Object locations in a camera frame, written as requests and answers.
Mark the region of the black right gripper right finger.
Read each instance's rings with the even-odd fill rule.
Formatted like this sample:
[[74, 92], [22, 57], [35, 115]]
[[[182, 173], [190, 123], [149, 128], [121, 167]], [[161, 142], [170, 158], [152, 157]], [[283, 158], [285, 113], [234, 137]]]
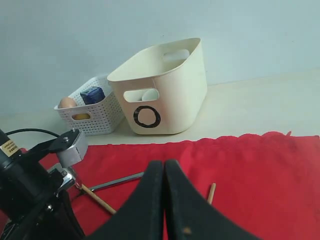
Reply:
[[257, 240], [212, 207], [177, 160], [164, 163], [165, 218], [169, 240]]

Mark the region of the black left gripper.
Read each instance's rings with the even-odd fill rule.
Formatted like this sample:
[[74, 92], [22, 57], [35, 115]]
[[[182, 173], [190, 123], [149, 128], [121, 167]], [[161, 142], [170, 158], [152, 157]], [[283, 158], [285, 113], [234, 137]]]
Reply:
[[75, 186], [77, 173], [70, 166], [57, 163], [48, 172], [59, 171], [63, 182], [44, 207], [33, 218], [33, 223], [8, 220], [0, 234], [2, 240], [82, 240], [85, 233], [71, 205], [68, 190]]

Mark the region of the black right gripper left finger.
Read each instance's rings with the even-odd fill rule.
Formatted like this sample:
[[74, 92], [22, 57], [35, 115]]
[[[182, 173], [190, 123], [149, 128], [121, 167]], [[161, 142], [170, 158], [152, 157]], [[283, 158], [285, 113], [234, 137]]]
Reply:
[[127, 201], [87, 240], [161, 240], [163, 238], [163, 163], [151, 161]]

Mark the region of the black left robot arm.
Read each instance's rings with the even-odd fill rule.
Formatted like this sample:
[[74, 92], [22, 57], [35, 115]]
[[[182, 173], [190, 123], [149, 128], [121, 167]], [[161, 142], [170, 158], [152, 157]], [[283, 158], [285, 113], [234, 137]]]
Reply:
[[68, 189], [72, 166], [84, 159], [85, 134], [72, 129], [23, 153], [0, 133], [0, 209], [8, 217], [2, 240], [82, 240]]

